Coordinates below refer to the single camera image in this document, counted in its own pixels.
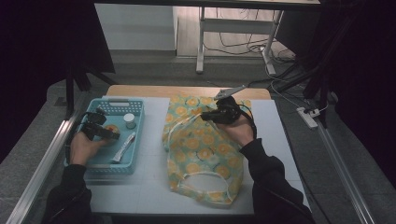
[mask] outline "jar lid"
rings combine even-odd
[[[132,122],[134,121],[134,114],[126,114],[124,115],[125,122]]]

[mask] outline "power strip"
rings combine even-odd
[[[305,108],[303,107],[299,107],[297,108],[297,112],[300,114],[301,118],[303,118],[303,120],[305,121],[306,125],[308,125],[308,127],[310,129],[315,129],[318,127],[318,124],[316,121],[314,121],[314,119],[311,117],[311,115],[309,113],[305,114]]]

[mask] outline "white wall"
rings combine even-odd
[[[109,49],[176,49],[174,7],[113,4],[95,7]]]

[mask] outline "black sleeve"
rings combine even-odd
[[[52,189],[47,199],[42,223],[91,223],[91,191],[85,186],[86,167],[64,168],[61,185]]]
[[[277,157],[265,154],[262,140],[241,148],[254,180],[253,207],[259,223],[315,223],[303,205],[304,195],[285,179],[285,167]]]

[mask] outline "hand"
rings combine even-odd
[[[77,133],[71,144],[70,150],[70,164],[87,164],[89,158],[94,156],[98,151],[99,147],[107,144],[108,139],[102,139],[100,141],[91,141],[85,133]]]
[[[253,141],[253,130],[245,116],[241,115],[232,124],[216,124],[216,126],[226,132],[241,147]]]

